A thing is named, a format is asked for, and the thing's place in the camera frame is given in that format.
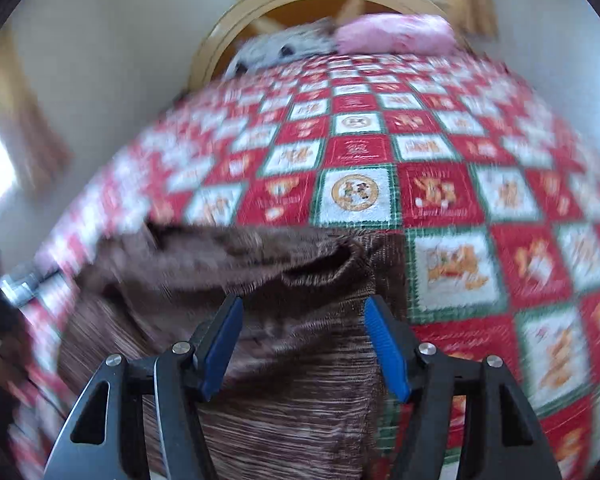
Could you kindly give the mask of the brown knit sweater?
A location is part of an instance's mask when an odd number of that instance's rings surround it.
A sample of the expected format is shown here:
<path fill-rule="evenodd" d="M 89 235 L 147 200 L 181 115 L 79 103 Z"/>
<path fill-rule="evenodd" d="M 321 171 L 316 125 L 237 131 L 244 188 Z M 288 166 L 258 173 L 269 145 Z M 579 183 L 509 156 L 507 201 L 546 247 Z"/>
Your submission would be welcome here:
<path fill-rule="evenodd" d="M 220 393 L 200 409 L 223 479 L 364 479 L 385 388 L 365 300 L 403 316 L 398 232 L 148 224 L 103 240 L 76 278 L 58 374 L 79 392 L 110 353 L 154 356 L 227 295 L 244 325 Z"/>

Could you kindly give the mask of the yellow left curtain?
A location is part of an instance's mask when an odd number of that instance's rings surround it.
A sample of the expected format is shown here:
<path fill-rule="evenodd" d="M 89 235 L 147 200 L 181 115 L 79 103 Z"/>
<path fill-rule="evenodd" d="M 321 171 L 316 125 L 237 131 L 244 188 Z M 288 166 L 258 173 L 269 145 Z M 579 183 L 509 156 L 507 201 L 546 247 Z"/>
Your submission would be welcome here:
<path fill-rule="evenodd" d="M 0 139 L 19 187 L 32 196 L 47 192 L 72 159 L 38 104 L 9 25 L 0 31 Z"/>

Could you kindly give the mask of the red patchwork bedspread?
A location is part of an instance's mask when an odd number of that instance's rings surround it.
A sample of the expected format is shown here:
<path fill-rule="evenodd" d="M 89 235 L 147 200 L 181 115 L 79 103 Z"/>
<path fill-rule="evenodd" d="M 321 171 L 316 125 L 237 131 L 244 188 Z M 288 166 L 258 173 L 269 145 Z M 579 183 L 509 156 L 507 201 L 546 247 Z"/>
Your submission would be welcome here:
<path fill-rule="evenodd" d="M 32 385 L 12 430 L 41 477 L 69 399 L 57 368 L 72 278 L 147 220 L 393 230 L 399 295 L 452 356 L 498 354 L 558 467 L 600 460 L 600 155 L 523 81 L 470 56 L 331 55 L 210 84 L 92 177 L 38 254 Z"/>

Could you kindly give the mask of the cream wooden headboard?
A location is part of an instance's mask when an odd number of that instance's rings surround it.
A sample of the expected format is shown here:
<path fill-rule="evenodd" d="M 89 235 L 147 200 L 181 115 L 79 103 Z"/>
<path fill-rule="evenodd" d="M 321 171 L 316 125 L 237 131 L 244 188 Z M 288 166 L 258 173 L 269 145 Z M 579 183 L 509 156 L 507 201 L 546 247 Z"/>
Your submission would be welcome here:
<path fill-rule="evenodd" d="M 321 18 L 338 25 L 372 12 L 445 16 L 431 0 L 238 0 L 201 41 L 190 66 L 190 91 L 222 75 L 235 53 L 236 41 L 274 34 Z"/>

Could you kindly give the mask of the grey patterned pillow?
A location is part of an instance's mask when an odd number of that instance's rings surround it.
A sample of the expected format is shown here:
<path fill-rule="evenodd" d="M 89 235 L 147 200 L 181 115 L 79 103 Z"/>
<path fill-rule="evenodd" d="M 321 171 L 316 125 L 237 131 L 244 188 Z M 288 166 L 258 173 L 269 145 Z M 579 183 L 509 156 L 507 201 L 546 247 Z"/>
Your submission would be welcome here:
<path fill-rule="evenodd" d="M 334 53 L 337 51 L 335 29 L 332 18 L 322 18 L 280 32 L 252 37 L 240 44 L 223 79 L 253 74 L 264 68 L 297 62 L 302 58 Z"/>

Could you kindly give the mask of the pink pillow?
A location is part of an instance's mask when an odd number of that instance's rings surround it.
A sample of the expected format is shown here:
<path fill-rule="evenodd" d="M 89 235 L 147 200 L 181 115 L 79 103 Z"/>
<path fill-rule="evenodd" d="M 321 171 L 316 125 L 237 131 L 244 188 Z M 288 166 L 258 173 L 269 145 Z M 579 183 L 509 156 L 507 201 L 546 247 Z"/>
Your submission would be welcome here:
<path fill-rule="evenodd" d="M 432 14 L 366 14 L 337 28 L 341 54 L 451 55 L 458 47 L 450 23 Z"/>

